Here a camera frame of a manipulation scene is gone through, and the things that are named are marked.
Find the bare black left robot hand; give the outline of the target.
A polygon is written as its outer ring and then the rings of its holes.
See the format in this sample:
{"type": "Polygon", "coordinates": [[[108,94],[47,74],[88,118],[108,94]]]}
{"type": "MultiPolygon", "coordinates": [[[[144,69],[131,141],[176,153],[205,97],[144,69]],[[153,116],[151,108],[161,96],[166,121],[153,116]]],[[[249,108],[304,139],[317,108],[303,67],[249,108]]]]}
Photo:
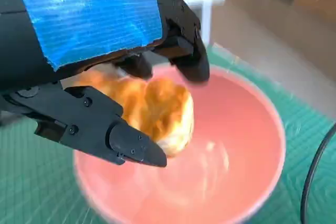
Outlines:
{"type": "Polygon", "coordinates": [[[111,163],[165,167],[163,150],[122,119],[122,107],[63,79],[110,62],[151,76],[153,51],[194,83],[209,79],[199,18],[183,0],[1,0],[1,110],[35,134],[111,163]]]}

